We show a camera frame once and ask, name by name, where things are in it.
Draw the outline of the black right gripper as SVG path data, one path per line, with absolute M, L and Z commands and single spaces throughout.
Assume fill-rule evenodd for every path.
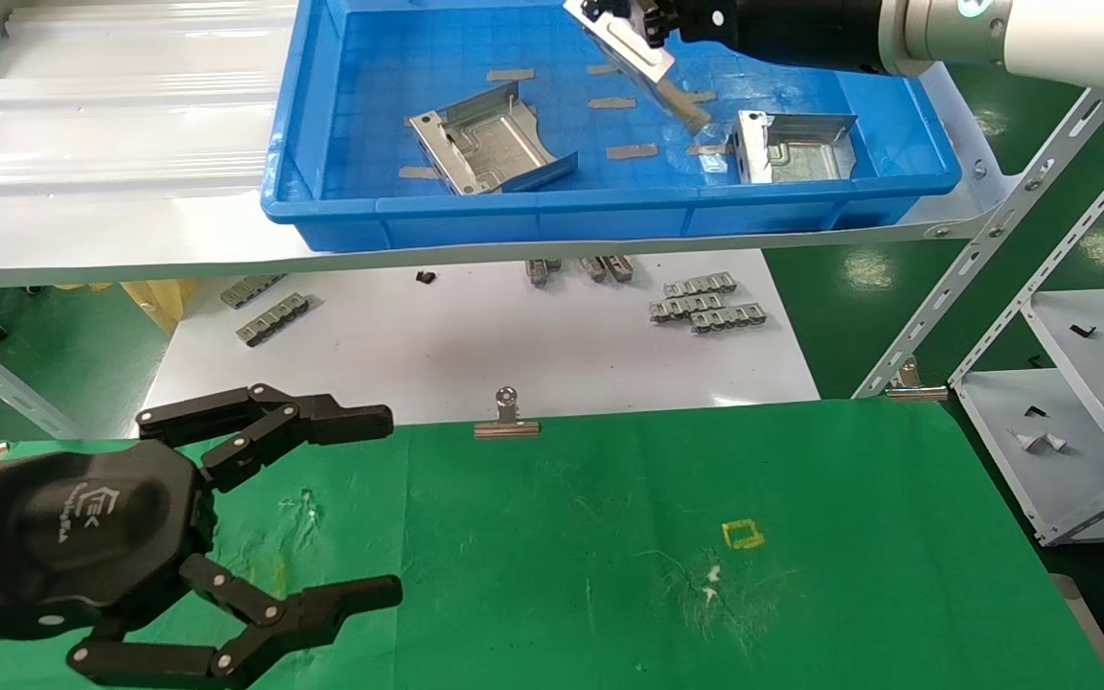
M 614 1 L 580 1 L 588 22 Z M 713 42 L 749 59 L 796 67 L 887 75 L 880 56 L 881 1 L 631 1 L 631 26 L 649 47 L 678 30 L 684 43 Z

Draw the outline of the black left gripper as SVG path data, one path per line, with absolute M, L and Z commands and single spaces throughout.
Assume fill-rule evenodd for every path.
M 0 460 L 0 639 L 93 626 L 66 664 L 95 684 L 248 689 L 284 656 L 335 643 L 349 617 L 402 602 L 395 575 L 275 599 L 200 555 L 217 521 L 205 484 L 229 493 L 304 443 L 386 438 L 388 405 L 257 383 L 145 408 L 136 423 L 145 442 L 120 450 Z M 174 450 L 214 438 L 201 471 Z M 236 616 L 241 633 L 220 647 L 127 641 L 189 590 Z

